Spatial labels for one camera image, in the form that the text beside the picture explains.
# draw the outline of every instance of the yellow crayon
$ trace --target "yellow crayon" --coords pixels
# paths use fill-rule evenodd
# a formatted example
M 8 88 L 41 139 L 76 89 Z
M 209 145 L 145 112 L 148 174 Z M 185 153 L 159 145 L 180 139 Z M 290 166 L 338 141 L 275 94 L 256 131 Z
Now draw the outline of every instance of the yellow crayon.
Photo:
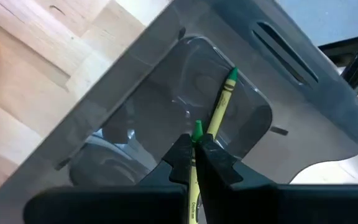
M 200 187 L 197 181 L 196 158 L 193 150 L 190 168 L 190 189 L 189 189 L 189 224 L 198 223 L 198 207 L 200 204 Z
M 193 144 L 203 135 L 203 124 L 200 120 L 196 121 L 191 140 Z M 196 169 L 196 155 L 193 149 L 191 157 L 190 167 L 190 186 L 189 186 L 189 210 L 188 210 L 188 224 L 198 223 L 198 208 L 200 206 L 200 187 L 197 181 L 197 169 Z
M 236 85 L 237 73 L 238 69 L 236 67 L 231 70 L 228 78 L 226 79 L 226 82 L 224 83 L 223 90 L 218 101 L 218 105 L 216 106 L 214 114 L 212 115 L 207 133 L 212 134 L 214 139 L 222 123 L 224 113 L 226 112 L 227 104 L 229 104 L 231 93 Z

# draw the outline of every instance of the wooden table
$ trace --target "wooden table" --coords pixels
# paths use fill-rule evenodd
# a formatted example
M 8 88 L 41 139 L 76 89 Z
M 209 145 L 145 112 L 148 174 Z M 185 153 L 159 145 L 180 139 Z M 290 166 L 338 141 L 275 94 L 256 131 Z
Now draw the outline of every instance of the wooden table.
M 0 0 L 0 186 L 169 0 Z

